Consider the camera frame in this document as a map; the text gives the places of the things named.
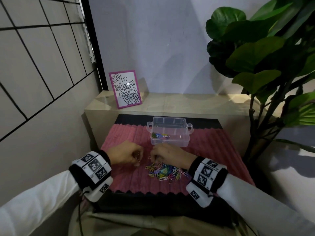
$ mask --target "beige pants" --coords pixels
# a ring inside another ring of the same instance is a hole
[[[81,222],[84,236],[254,236],[241,218],[239,226],[230,229],[184,216],[93,214],[87,211],[81,216]],[[78,208],[72,214],[68,236],[81,236]]]

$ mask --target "picture frame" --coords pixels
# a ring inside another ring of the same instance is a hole
[[[117,108],[127,108],[142,104],[136,71],[109,72]]]

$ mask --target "wall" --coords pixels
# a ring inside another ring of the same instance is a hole
[[[78,0],[0,3],[1,206],[90,150],[84,108],[99,88]],[[75,203],[33,235],[66,235]]]
[[[277,138],[315,147],[315,126],[285,128]],[[315,153],[272,143],[258,159],[273,196],[315,223]]]
[[[140,91],[240,93],[208,62],[205,24],[218,7],[250,17],[267,1],[89,0],[109,90],[108,72],[135,69]]]

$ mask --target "potted plant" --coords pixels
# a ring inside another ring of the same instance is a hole
[[[315,0],[271,0],[250,19],[241,10],[220,7],[206,31],[213,39],[207,45],[209,62],[251,96],[245,164],[255,162],[272,141],[315,152],[275,138],[284,127],[315,125],[315,92],[303,93],[303,84],[315,79]],[[260,104],[257,117],[254,101]],[[282,102],[281,116],[274,118]]]

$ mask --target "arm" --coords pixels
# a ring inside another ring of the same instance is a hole
[[[217,193],[256,229],[268,236],[315,235],[315,225],[255,186],[231,175],[225,166],[197,157],[176,146],[156,145],[152,161],[189,169],[188,193],[201,206],[212,203]]]
[[[139,153],[138,158],[132,156],[133,152]],[[107,172],[102,175],[98,174],[102,177],[98,182],[94,180],[96,182],[94,185],[96,186],[95,189],[85,194],[90,201],[97,201],[112,183],[112,178],[110,177],[111,164],[132,163],[135,166],[139,166],[139,161],[143,156],[143,148],[135,143],[125,141],[116,147],[108,149],[107,154],[105,152],[100,153],[99,155],[96,152],[89,152],[84,157],[73,161],[69,170],[22,192],[0,207],[0,234],[3,236],[30,235],[58,208],[62,207],[74,193],[79,189],[84,190],[85,186],[90,187],[85,180],[87,178],[90,179],[104,167]],[[78,170],[78,168],[82,169],[82,167],[95,159],[99,159],[102,166],[95,168],[89,174]]]

